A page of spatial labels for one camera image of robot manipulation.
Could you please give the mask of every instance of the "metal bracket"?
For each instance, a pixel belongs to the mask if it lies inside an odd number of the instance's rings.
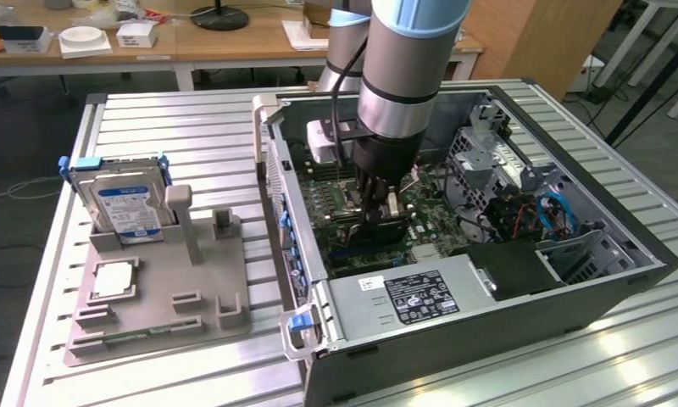
[[[264,163],[264,155],[261,153],[261,125],[272,120],[281,110],[280,100],[276,95],[266,93],[256,95],[250,100],[253,105],[252,120],[253,120],[253,157],[256,163]]]

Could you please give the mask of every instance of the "sticker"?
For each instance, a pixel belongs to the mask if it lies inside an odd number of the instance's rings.
[[[138,55],[136,59],[138,61],[168,61],[170,60],[170,55]]]
[[[384,287],[384,276],[373,276],[360,279],[360,287],[362,291],[377,290]]]
[[[398,320],[405,325],[460,312],[437,270],[386,280],[384,286],[397,310]]]
[[[160,233],[156,209],[148,204],[148,187],[125,187],[98,191],[116,233],[125,237],[146,237]]]

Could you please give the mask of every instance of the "wooden cabinet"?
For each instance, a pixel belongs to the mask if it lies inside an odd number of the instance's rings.
[[[622,0],[474,0],[462,28],[485,46],[472,79],[532,78],[561,99]]]

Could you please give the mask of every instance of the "red cable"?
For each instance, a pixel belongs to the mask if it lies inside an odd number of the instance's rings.
[[[514,230],[512,231],[512,238],[514,239],[516,236],[518,235],[518,227],[520,227],[520,216],[522,215],[522,211],[525,210],[525,208],[528,207],[529,203],[524,203],[522,206],[520,207],[520,211],[518,211],[518,218],[516,219],[516,228]]]

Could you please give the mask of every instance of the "blue hard drive label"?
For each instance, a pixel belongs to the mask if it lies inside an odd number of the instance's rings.
[[[148,204],[148,187],[122,187],[98,191],[110,223],[124,237],[149,237],[160,233],[156,209]]]

